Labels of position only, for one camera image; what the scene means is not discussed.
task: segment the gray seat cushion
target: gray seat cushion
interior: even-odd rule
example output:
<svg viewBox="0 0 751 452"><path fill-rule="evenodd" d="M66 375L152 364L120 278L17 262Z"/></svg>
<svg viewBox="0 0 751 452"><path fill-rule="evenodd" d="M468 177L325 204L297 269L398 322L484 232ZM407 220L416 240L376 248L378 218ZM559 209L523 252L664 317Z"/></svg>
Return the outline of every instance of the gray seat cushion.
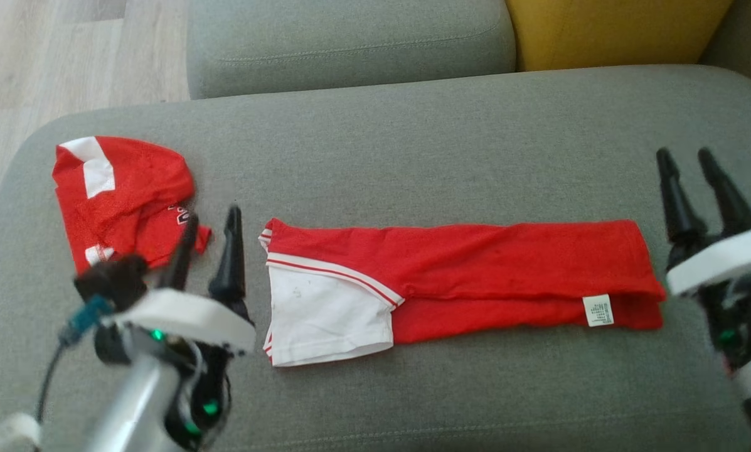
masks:
<svg viewBox="0 0 751 452"><path fill-rule="evenodd" d="M191 2L192 99L510 72L503 0Z"/></svg>
<svg viewBox="0 0 751 452"><path fill-rule="evenodd" d="M182 153L203 222L240 204L247 303L261 344L269 280L257 235L307 227L632 218L659 277L668 244L654 152L673 149L718 226L696 162L711 146L751 202L751 81L701 66L593 68L108 109L32 135L0 191L0 418L30 410L80 304L49 175L55 145L91 134ZM188 289L203 292L213 244ZM218 450L742 450L748 429L704 315L670 299L660 331L562 326L448 338L356 360L232 363ZM47 450L75 450L123 375L86 343L53 383Z"/></svg>

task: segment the clothing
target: clothing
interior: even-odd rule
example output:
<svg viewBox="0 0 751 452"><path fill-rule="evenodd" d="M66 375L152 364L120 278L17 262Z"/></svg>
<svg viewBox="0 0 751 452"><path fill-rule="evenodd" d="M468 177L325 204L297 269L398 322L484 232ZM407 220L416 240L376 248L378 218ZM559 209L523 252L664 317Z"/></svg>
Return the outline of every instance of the clothing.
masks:
<svg viewBox="0 0 751 452"><path fill-rule="evenodd" d="M83 137L57 146L51 172L77 272L140 254L163 266L178 243L194 195L186 161L165 147L123 137ZM211 229L200 227L203 252Z"/></svg>
<svg viewBox="0 0 751 452"><path fill-rule="evenodd" d="M273 218L260 241L275 366L522 324L587 325L583 299L602 294L614 326L662 326L665 292L630 220L300 229Z"/></svg>

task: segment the wooden floor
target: wooden floor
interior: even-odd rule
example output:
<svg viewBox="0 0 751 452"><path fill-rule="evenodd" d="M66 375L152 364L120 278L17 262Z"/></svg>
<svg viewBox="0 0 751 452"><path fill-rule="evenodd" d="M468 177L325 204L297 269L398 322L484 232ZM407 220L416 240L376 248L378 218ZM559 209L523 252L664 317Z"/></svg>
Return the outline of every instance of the wooden floor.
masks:
<svg viewBox="0 0 751 452"><path fill-rule="evenodd" d="M52 119L188 99L186 3L0 0L0 183L22 141Z"/></svg>

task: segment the yellow cushion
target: yellow cushion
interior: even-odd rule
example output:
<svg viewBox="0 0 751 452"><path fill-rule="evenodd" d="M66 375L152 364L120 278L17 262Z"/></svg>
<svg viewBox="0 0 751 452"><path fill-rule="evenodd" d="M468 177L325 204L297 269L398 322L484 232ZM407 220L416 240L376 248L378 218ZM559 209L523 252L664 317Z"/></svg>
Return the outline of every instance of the yellow cushion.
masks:
<svg viewBox="0 0 751 452"><path fill-rule="evenodd" d="M519 69L696 63L733 0L506 0Z"/></svg>

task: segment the red fabric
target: red fabric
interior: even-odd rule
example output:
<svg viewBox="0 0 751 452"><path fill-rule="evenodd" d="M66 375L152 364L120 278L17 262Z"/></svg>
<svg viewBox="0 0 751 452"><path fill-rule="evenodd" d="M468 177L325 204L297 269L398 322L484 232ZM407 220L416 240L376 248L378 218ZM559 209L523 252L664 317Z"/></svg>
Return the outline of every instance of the red fabric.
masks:
<svg viewBox="0 0 751 452"><path fill-rule="evenodd" d="M299 229L276 218L269 252L344 266L406 301L395 343L518 325L587 325L582 297L610 295L614 326L662 326L665 291L630 220Z"/></svg>
<svg viewBox="0 0 751 452"><path fill-rule="evenodd" d="M115 188L89 198L86 166L106 164L112 166ZM194 195L181 155L140 140L86 137L57 146L51 176L77 272L91 266L86 249L92 247L113 249L112 257L135 252L151 267L167 263L188 218L177 204ZM211 229L200 227L198 252L210 235Z"/></svg>

